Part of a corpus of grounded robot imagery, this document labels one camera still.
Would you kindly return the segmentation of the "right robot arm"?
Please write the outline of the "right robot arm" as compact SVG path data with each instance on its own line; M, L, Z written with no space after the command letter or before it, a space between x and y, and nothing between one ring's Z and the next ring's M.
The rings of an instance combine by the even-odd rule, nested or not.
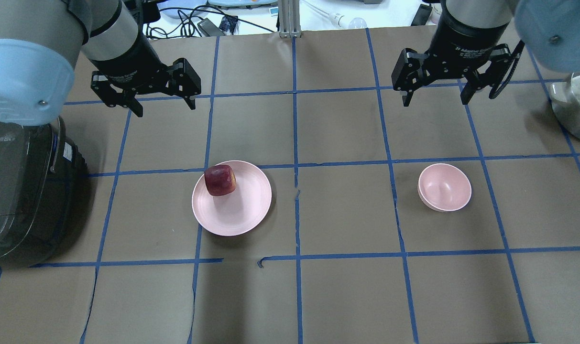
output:
M486 87L495 99L524 48L549 70L580 71L580 0L441 0L440 5L429 48L403 49L391 74L404 107L417 89L437 80L464 78L464 105Z

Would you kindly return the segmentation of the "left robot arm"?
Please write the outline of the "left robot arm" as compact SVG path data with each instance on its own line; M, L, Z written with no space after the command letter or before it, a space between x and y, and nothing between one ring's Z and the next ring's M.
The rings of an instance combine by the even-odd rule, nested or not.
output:
M42 126L62 112L78 56L107 107L143 115L138 95L182 98L195 109L201 79L189 61L165 65L122 0L0 0L0 122Z

